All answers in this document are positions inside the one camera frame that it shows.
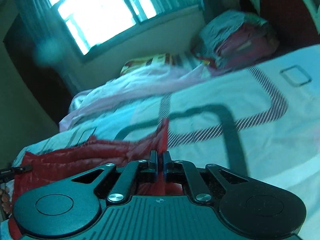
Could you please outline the person's left hand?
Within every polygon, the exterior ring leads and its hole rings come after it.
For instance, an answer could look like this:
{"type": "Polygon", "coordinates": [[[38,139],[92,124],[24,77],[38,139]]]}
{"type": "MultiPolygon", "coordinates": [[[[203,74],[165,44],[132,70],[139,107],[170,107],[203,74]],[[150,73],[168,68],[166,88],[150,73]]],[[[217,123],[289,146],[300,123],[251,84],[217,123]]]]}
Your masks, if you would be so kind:
{"type": "Polygon", "coordinates": [[[10,196],[10,189],[5,185],[1,184],[1,209],[6,215],[12,214],[12,201],[10,196]]]}

